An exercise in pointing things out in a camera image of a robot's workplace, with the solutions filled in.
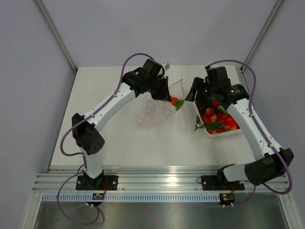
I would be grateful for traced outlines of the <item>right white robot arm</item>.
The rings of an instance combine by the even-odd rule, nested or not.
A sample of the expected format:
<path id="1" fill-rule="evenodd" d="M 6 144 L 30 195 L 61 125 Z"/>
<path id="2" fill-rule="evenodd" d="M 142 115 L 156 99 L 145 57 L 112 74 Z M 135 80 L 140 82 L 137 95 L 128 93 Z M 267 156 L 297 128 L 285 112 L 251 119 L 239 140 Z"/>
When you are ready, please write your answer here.
<path id="1" fill-rule="evenodd" d="M 205 79 L 194 78 L 187 101 L 211 106 L 218 102 L 237 122 L 245 136 L 254 162 L 239 165 L 227 165 L 217 170 L 216 183 L 222 189 L 229 188 L 235 181 L 249 181 L 255 186 L 266 185 L 272 179 L 288 175 L 288 167 L 294 158 L 291 149 L 283 149 L 271 136 L 252 106 L 248 92 L 241 84 L 232 85 L 223 66 L 206 66 Z"/>

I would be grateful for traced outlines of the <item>clear pink zip top bag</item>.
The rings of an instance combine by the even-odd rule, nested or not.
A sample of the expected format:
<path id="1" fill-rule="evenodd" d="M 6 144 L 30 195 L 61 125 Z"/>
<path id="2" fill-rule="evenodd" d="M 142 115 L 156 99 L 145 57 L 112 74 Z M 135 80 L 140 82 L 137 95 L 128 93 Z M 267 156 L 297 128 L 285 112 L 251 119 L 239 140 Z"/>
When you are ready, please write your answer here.
<path id="1" fill-rule="evenodd" d="M 174 96 L 184 100 L 185 91 L 183 80 L 184 78 L 182 77 L 169 86 L 171 97 Z M 148 97 L 145 107 L 142 109 L 138 126 L 151 126 L 163 122 L 169 119 L 169 117 L 174 115 L 176 112 L 177 111 L 175 111 L 175 107 L 172 106 L 171 102 L 157 101 Z"/>

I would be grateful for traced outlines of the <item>white plastic fruit basket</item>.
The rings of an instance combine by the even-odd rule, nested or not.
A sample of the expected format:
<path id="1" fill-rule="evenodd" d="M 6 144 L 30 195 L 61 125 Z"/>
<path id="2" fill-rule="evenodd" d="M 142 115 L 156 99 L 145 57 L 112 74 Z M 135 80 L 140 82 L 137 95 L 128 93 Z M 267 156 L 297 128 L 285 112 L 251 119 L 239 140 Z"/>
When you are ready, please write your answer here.
<path id="1" fill-rule="evenodd" d="M 207 117 L 210 117 L 212 115 L 216 116 L 216 121 L 217 122 L 224 122 L 224 118 L 228 116 L 228 112 L 224 110 L 224 108 L 216 101 L 212 101 L 211 105 L 203 105 L 197 101 L 193 101 L 193 106 L 196 112 L 196 117 L 199 116 L 203 122 L 206 122 Z M 205 111 L 205 114 L 203 116 L 200 116 L 198 110 L 197 110 L 197 105 L 202 105 L 206 106 L 207 109 Z M 211 129 L 198 129 L 198 130 L 203 130 L 207 136 L 209 137 L 217 137 L 217 136 L 226 136 L 226 135 L 233 135 L 241 132 L 241 129 L 237 125 L 238 129 L 233 130 L 233 131 L 224 131 L 223 127 L 217 129 L 217 130 L 211 130 Z"/>

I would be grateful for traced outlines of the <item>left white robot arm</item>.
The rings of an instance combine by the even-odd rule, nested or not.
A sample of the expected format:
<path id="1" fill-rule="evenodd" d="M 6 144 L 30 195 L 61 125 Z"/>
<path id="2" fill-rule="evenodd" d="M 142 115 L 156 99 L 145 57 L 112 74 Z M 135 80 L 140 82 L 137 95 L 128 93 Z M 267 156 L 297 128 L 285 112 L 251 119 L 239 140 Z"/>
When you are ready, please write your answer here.
<path id="1" fill-rule="evenodd" d="M 118 89 L 85 115 L 72 117 L 72 136 L 84 154 L 86 184 L 93 190 L 103 184 L 103 168 L 98 152 L 105 144 L 100 132 L 107 122 L 126 104 L 144 93 L 156 101 L 170 102 L 166 71 L 168 63 L 147 59 L 142 67 L 123 75 Z"/>

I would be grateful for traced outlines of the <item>red strawberry with leaves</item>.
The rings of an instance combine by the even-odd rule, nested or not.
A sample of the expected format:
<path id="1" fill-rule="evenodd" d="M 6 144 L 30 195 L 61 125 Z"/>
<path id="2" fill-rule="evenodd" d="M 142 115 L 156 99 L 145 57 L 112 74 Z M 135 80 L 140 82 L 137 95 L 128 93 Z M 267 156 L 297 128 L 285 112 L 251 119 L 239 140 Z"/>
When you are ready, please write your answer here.
<path id="1" fill-rule="evenodd" d="M 175 111 L 178 111 L 184 105 L 184 100 L 172 96 L 171 97 L 171 104 L 172 104 L 172 106 L 175 107 Z"/>

